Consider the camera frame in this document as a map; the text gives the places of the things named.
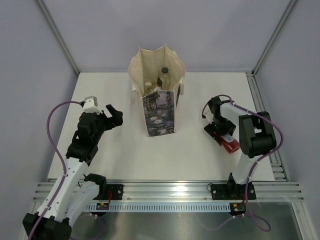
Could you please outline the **pale green bottle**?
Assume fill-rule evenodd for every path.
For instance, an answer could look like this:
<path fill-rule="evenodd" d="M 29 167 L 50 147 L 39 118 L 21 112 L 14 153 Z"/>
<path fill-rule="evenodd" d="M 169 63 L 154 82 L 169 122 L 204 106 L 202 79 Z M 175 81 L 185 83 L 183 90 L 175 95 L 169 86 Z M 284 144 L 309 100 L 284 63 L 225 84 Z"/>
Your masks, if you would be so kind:
<path fill-rule="evenodd" d="M 146 82 L 144 84 L 144 94 L 145 95 L 151 94 L 153 92 L 152 86 L 153 86 L 153 84 L 151 82 Z"/>

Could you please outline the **clear square bottle black cap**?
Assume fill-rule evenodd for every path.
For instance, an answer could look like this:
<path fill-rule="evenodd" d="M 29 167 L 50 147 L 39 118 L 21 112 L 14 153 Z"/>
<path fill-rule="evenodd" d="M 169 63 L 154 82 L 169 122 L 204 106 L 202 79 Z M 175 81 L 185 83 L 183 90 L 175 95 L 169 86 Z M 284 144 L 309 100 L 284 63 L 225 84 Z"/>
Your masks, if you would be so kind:
<path fill-rule="evenodd" d="M 162 67 L 157 76 L 157 84 L 163 91 L 169 91 L 171 85 L 171 72 L 167 67 Z"/>

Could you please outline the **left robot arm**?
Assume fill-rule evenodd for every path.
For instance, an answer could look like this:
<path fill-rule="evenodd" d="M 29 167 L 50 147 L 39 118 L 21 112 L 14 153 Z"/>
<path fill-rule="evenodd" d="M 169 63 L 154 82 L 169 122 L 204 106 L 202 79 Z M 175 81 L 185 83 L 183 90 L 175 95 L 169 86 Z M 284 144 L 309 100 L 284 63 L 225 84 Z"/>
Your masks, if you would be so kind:
<path fill-rule="evenodd" d="M 107 183 L 106 177 L 95 173 L 86 175 L 74 193 L 98 152 L 103 134 L 123 124 L 123 112 L 110 104 L 106 105 L 110 117 L 88 100 L 80 102 L 80 106 L 83 112 L 66 155 L 57 153 L 62 164 L 61 174 L 40 207 L 35 213 L 27 213 L 22 221 L 30 240 L 68 240 L 74 223 L 92 200 L 106 200 L 109 204 L 117 199 L 113 196 L 117 190 Z"/>

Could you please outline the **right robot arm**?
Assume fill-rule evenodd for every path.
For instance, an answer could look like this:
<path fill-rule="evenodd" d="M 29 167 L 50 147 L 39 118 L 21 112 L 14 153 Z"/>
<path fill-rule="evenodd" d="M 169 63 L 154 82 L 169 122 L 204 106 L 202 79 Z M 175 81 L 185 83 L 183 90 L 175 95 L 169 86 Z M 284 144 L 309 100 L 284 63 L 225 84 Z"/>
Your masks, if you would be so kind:
<path fill-rule="evenodd" d="M 256 192 L 252 183 L 255 168 L 277 148 L 275 125 L 266 111 L 254 112 L 237 105 L 229 96 L 212 97 L 202 112 L 208 121 L 204 131 L 228 153 L 241 150 L 241 156 L 226 183 L 209 185 L 213 200 L 255 200 Z"/>

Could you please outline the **red bottle white label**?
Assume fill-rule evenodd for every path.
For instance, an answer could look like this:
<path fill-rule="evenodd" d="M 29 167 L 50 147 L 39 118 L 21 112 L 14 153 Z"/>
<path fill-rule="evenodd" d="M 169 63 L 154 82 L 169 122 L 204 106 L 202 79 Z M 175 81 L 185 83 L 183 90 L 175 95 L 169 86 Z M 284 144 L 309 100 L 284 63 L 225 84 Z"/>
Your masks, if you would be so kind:
<path fill-rule="evenodd" d="M 232 154 L 240 149 L 240 143 L 229 133 L 225 135 L 216 134 L 216 136 L 221 145 L 229 154 Z"/>

